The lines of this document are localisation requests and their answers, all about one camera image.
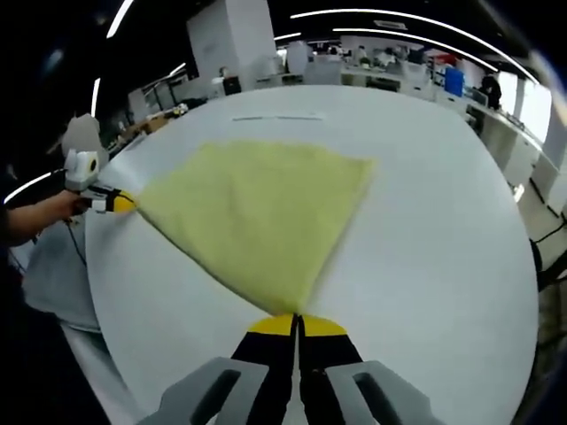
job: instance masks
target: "person's hand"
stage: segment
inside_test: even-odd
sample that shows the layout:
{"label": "person's hand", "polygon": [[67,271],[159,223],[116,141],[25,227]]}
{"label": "person's hand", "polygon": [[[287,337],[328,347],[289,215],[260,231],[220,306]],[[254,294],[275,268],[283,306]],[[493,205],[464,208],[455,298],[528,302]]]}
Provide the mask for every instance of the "person's hand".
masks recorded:
{"label": "person's hand", "polygon": [[49,197],[40,204],[42,204],[44,212],[54,220],[67,220],[78,212],[84,213],[87,209],[81,197],[69,190],[62,190],[54,197]]}

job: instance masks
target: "ceiling light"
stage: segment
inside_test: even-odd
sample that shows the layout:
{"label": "ceiling light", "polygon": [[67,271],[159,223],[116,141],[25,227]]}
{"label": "ceiling light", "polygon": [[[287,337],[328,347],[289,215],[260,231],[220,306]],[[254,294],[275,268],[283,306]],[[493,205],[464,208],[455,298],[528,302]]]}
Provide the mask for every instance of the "ceiling light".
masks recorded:
{"label": "ceiling light", "polygon": [[21,185],[20,187],[18,187],[16,190],[14,190],[10,195],[8,195],[7,197],[4,198],[4,204],[7,204],[8,202],[10,202],[12,200],[13,197],[15,197],[16,195],[18,195],[19,193],[23,192],[24,190],[26,190],[27,188],[29,188],[30,186],[36,184],[37,182],[40,182],[43,179],[47,179],[50,175],[52,175],[53,173],[49,172],[46,173],[44,175],[40,175],[39,177],[33,179],[31,182],[27,182],[26,184]]}
{"label": "ceiling light", "polygon": [[279,37],[274,37],[274,41],[277,42],[279,40],[284,40],[286,38],[292,38],[292,37],[297,37],[298,35],[301,35],[301,33],[293,33],[293,34],[288,34],[288,35],[280,35]]}
{"label": "ceiling light", "polygon": [[113,23],[111,24],[110,29],[108,30],[108,34],[106,35],[106,38],[110,38],[116,34],[116,31],[118,31],[118,27],[120,26],[120,23],[124,19],[124,15],[126,15],[126,12],[130,8],[132,3],[134,3],[134,0],[124,0],[124,3],[122,3],[122,6],[118,10],[118,13],[116,13],[116,16],[114,17]]}
{"label": "ceiling light", "polygon": [[183,68],[185,66],[185,62],[183,62],[182,64],[180,64],[176,69],[174,69],[171,73],[169,73],[168,77],[171,77],[174,73],[176,73],[177,71],[179,71],[181,68]]}
{"label": "ceiling light", "polygon": [[97,97],[98,97],[98,86],[100,86],[100,78],[95,80],[95,86],[92,89],[92,102],[90,103],[90,115],[95,116],[97,111]]}
{"label": "ceiling light", "polygon": [[446,28],[446,29],[450,29],[451,31],[455,31],[456,33],[458,33],[460,35],[464,35],[465,37],[469,37],[471,40],[474,40],[475,42],[482,44],[483,46],[492,50],[493,52],[498,53],[500,56],[502,56],[503,58],[508,60],[508,62],[510,64],[512,64],[517,69],[522,71],[522,73],[524,73],[525,76],[528,77],[530,80],[532,80],[536,84],[540,83],[527,69],[525,69],[522,65],[520,65],[517,61],[515,61],[511,56],[504,53],[502,50],[492,46],[492,44],[485,42],[484,40],[481,40],[480,38],[476,37],[473,34],[467,33],[466,31],[463,31],[463,30],[461,30],[457,27],[453,27],[451,25],[448,25],[444,22],[439,22],[438,20],[435,20],[435,19],[429,19],[429,18],[425,18],[425,17],[419,16],[419,15],[412,15],[411,13],[384,11],[384,10],[381,10],[381,9],[329,9],[327,11],[298,13],[297,15],[291,15],[290,18],[291,19],[305,18],[306,16],[315,16],[315,15],[324,15],[324,14],[327,14],[327,13],[342,13],[342,12],[380,13],[380,14],[383,14],[383,15],[400,16],[402,18],[417,19],[417,20],[421,20],[423,22],[428,22],[428,23],[433,24],[433,25],[438,25],[438,26]]}
{"label": "ceiling light", "polygon": [[422,42],[426,42],[426,43],[430,43],[430,44],[436,44],[439,47],[443,47],[445,49],[455,51],[455,52],[457,52],[457,53],[459,53],[463,56],[466,56],[467,58],[470,58],[470,59],[478,62],[482,66],[486,66],[488,69],[494,71],[495,73],[498,72],[498,69],[495,68],[494,66],[490,65],[488,62],[485,62],[484,60],[477,58],[476,56],[472,56],[470,53],[467,53],[466,51],[456,49],[455,47],[451,47],[447,44],[444,44],[443,42],[436,42],[434,40],[430,40],[429,38],[420,37],[419,35],[399,33],[397,31],[388,31],[387,29],[366,29],[366,28],[334,28],[333,31],[336,31],[336,32],[355,32],[355,33],[378,33],[378,34],[397,35],[398,37],[413,38],[414,40],[420,40]]}

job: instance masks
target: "black ceiling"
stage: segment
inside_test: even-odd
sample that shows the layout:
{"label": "black ceiling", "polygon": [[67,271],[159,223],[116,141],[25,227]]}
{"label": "black ceiling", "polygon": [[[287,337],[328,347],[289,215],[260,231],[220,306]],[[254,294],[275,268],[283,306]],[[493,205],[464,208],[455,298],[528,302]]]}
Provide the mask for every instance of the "black ceiling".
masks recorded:
{"label": "black ceiling", "polygon": [[[97,115],[104,117],[125,103],[132,89],[169,73],[186,62],[196,74],[185,23],[211,0],[135,0],[112,39],[106,33],[122,0],[51,0],[18,2],[11,9],[12,25],[4,28],[9,42],[4,56],[8,74],[4,78],[4,95],[11,99],[11,111],[32,104],[33,118],[13,117],[13,139],[34,139],[41,143],[41,134],[49,139],[51,128],[60,125],[62,117],[72,112],[88,112],[93,81],[100,77]],[[505,2],[493,2],[508,13]],[[499,47],[512,56],[524,57],[526,49],[499,27],[476,0],[314,0],[301,4],[284,0],[268,0],[275,35],[301,32],[302,38],[326,39],[334,27],[375,27],[374,19],[404,22],[408,33],[438,40],[482,56],[491,53],[470,39],[444,28],[414,19],[400,19],[368,13],[340,13],[289,19],[290,15],[334,8],[370,8],[408,12],[436,19],[468,31]],[[516,22],[527,25],[525,14],[538,11],[525,9],[515,2]],[[528,25],[528,32],[533,25]],[[546,30],[533,38],[546,40]]]}

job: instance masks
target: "yellow cloth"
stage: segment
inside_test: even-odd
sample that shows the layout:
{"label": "yellow cloth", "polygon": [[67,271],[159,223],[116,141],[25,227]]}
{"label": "yellow cloth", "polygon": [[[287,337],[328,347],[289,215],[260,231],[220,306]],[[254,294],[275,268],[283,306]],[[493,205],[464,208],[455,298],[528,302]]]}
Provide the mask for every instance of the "yellow cloth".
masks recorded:
{"label": "yellow cloth", "polygon": [[301,313],[372,167],[308,144],[207,143],[137,203],[236,293],[270,313]]}

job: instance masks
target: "white table surface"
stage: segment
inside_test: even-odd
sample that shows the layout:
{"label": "white table surface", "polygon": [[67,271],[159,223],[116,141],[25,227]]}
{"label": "white table surface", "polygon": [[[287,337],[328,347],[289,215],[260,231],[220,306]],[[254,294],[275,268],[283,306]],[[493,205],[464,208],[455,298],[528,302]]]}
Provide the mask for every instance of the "white table surface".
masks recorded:
{"label": "white table surface", "polygon": [[[232,117],[316,114],[318,120]],[[504,178],[466,123],[433,103],[340,86],[214,100],[121,152],[101,179],[135,193],[209,140],[316,143],[374,157],[376,176],[308,311],[346,327],[431,399],[447,425],[509,424],[538,329],[528,237]],[[89,280],[105,341],[137,403],[215,356],[265,315],[137,213],[90,214]]]}

